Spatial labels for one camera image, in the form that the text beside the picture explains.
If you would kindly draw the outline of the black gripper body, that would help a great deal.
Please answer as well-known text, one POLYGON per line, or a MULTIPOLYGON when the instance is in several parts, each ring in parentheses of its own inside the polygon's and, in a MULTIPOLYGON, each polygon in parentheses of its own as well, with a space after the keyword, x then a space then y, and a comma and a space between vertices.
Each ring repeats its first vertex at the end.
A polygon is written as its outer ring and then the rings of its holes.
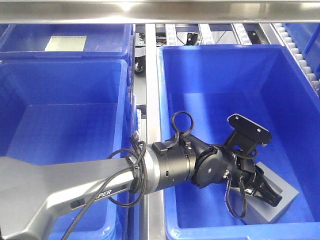
POLYGON ((223 150, 228 160, 225 197, 229 197, 231 188, 236 188, 243 198, 245 195, 262 198, 265 193, 265 179, 263 170, 254 162, 258 155, 257 149, 253 148, 249 153, 245 153, 241 148, 224 147, 223 150))

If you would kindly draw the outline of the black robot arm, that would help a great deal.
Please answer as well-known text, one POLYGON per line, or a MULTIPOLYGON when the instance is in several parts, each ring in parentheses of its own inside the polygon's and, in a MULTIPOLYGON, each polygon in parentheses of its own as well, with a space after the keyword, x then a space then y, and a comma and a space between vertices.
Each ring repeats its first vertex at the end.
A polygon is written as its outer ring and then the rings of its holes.
POLYGON ((281 201, 254 158, 270 138, 244 135, 208 144, 181 134, 176 141, 136 143, 130 156, 52 165, 0 159, 0 237, 46 240, 58 217, 124 191, 153 193, 191 181, 198 188, 226 183, 241 196, 275 207, 281 201))

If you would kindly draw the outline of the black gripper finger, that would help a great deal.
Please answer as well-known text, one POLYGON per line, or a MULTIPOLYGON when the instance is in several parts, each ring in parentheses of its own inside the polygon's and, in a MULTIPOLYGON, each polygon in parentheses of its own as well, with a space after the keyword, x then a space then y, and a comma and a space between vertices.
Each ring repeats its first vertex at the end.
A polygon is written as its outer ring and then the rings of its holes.
POLYGON ((276 193, 269 185, 257 187, 252 194, 253 197, 276 207, 279 204, 279 194, 276 193))
POLYGON ((282 200, 282 196, 276 192, 264 174, 261 176, 261 199, 265 203, 279 203, 282 200))

